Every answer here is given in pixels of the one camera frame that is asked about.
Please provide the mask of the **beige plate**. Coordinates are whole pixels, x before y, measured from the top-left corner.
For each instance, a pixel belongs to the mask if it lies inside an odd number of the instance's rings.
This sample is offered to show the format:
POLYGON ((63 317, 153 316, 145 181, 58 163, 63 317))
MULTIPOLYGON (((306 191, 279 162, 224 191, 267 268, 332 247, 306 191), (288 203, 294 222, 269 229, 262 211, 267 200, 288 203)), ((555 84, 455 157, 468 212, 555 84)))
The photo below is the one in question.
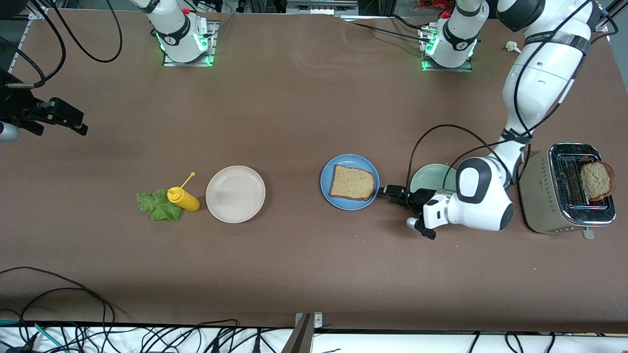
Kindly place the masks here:
POLYGON ((209 212, 223 223, 253 219, 265 202, 265 182, 256 170, 242 165, 217 172, 206 188, 209 212))

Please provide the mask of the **green lettuce leaf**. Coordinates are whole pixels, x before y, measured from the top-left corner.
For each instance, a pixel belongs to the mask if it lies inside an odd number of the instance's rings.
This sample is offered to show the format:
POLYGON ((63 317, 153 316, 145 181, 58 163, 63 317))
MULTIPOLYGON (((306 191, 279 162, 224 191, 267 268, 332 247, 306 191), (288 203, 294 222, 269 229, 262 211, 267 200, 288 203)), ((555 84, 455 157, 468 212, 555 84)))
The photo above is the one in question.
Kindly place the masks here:
POLYGON ((175 222, 182 215, 182 208, 172 203, 167 196, 168 189, 156 189, 151 194, 137 194, 137 207, 146 212, 151 221, 175 222))

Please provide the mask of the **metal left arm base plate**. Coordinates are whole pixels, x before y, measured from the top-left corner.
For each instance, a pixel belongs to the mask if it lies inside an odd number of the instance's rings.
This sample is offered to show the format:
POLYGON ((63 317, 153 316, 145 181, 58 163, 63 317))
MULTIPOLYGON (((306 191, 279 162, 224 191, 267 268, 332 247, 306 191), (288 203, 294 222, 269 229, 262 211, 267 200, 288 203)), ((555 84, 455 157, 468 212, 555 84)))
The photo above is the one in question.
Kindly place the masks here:
POLYGON ((473 50, 470 51, 468 58, 462 65, 453 68, 445 67, 437 63, 432 56, 435 48, 440 44, 440 39, 437 34, 437 28, 432 26, 421 26, 417 30, 417 34, 420 39, 427 40, 427 42, 422 42, 420 44, 422 71, 457 73, 472 72, 471 55, 473 54, 473 50))

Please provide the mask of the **pale green plate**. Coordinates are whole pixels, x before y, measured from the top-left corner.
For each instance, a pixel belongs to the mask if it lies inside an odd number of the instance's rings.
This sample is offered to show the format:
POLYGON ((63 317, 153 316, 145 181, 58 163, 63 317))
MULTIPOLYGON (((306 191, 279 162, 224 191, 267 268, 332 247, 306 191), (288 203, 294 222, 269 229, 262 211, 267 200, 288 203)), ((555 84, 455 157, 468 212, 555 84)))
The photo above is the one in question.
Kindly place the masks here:
POLYGON ((411 177, 410 191, 415 192, 418 189, 455 191, 456 172, 454 168, 443 164, 426 165, 411 177))

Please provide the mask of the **aluminium rail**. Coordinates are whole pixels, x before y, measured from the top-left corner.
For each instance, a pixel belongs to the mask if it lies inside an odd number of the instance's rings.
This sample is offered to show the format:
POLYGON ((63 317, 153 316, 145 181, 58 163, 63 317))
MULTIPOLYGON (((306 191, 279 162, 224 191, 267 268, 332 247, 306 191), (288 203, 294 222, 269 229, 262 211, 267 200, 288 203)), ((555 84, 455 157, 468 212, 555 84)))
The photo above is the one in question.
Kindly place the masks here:
POLYGON ((286 0, 287 14, 359 15, 358 0, 286 0))

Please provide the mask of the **silver beige toaster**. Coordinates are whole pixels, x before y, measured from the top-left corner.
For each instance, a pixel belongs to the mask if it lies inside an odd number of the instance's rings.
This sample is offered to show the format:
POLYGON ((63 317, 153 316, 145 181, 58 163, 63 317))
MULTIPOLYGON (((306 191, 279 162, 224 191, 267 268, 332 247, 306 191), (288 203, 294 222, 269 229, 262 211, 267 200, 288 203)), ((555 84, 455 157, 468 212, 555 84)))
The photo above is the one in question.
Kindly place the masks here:
POLYGON ((599 151, 584 143, 554 144, 528 159, 519 183, 528 227, 549 235, 579 231, 592 240, 594 228, 612 223, 612 195, 591 202, 582 188, 581 167, 595 161, 603 161, 599 151))

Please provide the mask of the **brown bread slice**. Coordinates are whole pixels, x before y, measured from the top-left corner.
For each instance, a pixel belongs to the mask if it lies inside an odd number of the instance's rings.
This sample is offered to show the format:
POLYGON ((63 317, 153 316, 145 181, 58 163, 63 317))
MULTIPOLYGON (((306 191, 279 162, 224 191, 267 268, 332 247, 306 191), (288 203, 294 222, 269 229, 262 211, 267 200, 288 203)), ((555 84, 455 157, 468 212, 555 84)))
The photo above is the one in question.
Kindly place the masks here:
POLYGON ((374 175, 359 168, 336 165, 330 197, 343 198, 354 201, 367 201, 375 191, 374 175))
POLYGON ((615 191, 615 174, 612 167, 603 161, 582 165, 579 174, 582 188, 589 201, 598 202, 615 191))

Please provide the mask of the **grey frame post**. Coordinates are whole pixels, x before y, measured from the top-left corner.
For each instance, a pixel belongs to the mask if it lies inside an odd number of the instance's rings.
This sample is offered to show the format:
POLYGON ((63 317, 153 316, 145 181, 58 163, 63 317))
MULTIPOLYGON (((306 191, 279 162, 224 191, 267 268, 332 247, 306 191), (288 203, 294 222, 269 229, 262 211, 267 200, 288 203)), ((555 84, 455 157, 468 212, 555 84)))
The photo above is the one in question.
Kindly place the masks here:
POLYGON ((317 323, 315 313, 299 313, 281 353, 311 353, 314 329, 317 323))

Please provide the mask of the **small metal corner bracket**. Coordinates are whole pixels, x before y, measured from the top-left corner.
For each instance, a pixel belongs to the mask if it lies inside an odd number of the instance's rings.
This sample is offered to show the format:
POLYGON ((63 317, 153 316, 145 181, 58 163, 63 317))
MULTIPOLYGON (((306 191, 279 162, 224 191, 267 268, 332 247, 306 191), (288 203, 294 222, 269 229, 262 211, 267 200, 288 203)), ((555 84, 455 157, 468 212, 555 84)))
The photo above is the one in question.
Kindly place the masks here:
MULTIPOLYGON (((295 315, 295 326, 297 326, 298 322, 300 322, 301 317, 303 317, 303 315, 305 315, 305 313, 296 313, 295 315)), ((314 328, 322 328, 323 327, 323 313, 321 312, 314 312, 311 313, 312 315, 312 320, 314 321, 314 328)))

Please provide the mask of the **yellow mustard squeeze bottle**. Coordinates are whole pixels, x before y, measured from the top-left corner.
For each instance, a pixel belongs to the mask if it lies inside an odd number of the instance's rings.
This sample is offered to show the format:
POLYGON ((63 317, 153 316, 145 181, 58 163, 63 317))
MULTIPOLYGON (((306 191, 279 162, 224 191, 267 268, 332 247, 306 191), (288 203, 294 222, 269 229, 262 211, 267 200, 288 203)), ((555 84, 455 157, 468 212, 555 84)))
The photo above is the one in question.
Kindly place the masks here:
POLYGON ((187 192, 184 187, 195 176, 191 172, 190 176, 179 187, 171 187, 167 190, 167 198, 170 202, 189 212, 197 212, 201 208, 201 203, 197 197, 187 192))

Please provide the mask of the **aluminium table edge frame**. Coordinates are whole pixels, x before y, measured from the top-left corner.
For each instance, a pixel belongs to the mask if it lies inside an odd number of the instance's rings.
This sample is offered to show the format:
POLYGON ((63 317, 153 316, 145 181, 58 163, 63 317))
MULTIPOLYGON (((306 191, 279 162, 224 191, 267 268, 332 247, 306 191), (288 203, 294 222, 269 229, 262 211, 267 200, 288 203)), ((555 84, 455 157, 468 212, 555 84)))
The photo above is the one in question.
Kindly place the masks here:
POLYGON ((13 18, 0 20, 0 37, 9 42, 7 44, 0 40, 0 68, 9 73, 12 72, 14 65, 20 59, 15 48, 23 48, 32 25, 42 20, 43 16, 33 6, 27 6, 13 18))

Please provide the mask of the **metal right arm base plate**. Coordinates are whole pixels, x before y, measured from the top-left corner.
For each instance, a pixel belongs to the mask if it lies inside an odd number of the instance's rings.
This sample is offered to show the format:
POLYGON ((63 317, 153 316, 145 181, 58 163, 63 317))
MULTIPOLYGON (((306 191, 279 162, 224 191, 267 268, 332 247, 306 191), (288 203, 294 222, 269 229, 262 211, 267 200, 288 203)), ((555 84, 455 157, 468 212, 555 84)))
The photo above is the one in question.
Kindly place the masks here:
POLYGON ((186 16, 177 33, 157 32, 164 53, 163 66, 211 67, 217 46, 219 22, 196 15, 186 16))

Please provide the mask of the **blue plate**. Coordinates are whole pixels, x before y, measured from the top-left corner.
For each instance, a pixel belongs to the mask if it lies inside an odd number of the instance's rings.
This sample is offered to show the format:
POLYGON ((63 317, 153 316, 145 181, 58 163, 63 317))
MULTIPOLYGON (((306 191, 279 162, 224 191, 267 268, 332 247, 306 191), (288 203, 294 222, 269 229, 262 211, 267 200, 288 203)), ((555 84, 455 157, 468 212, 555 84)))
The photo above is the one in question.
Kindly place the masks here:
POLYGON ((368 161, 367 158, 364 158, 360 155, 356 154, 342 154, 338 155, 335 158, 330 159, 325 167, 321 170, 320 176, 320 188, 323 196, 329 203, 331 203, 336 208, 346 211, 355 211, 361 210, 366 206, 369 206, 377 197, 377 192, 380 187, 380 178, 377 172, 377 169, 374 165, 368 161), (374 192, 371 193, 370 197, 366 200, 353 200, 346 199, 341 197, 332 197, 331 189, 332 183, 334 179, 334 173, 336 170, 336 166, 343 166, 348 168, 358 168, 360 170, 364 170, 369 172, 374 177, 374 192))

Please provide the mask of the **aluminium corner profile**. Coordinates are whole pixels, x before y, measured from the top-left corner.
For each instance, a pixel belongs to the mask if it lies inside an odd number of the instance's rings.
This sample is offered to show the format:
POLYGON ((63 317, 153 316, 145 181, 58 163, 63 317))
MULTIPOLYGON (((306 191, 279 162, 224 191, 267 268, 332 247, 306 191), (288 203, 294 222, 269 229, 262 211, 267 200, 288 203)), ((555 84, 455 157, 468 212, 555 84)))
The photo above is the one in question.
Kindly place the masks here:
POLYGON ((621 12, 620 7, 623 6, 625 0, 594 0, 599 9, 599 15, 593 19, 597 19, 594 33, 606 33, 608 32, 608 25, 610 20, 608 17, 614 17, 617 11, 621 12))

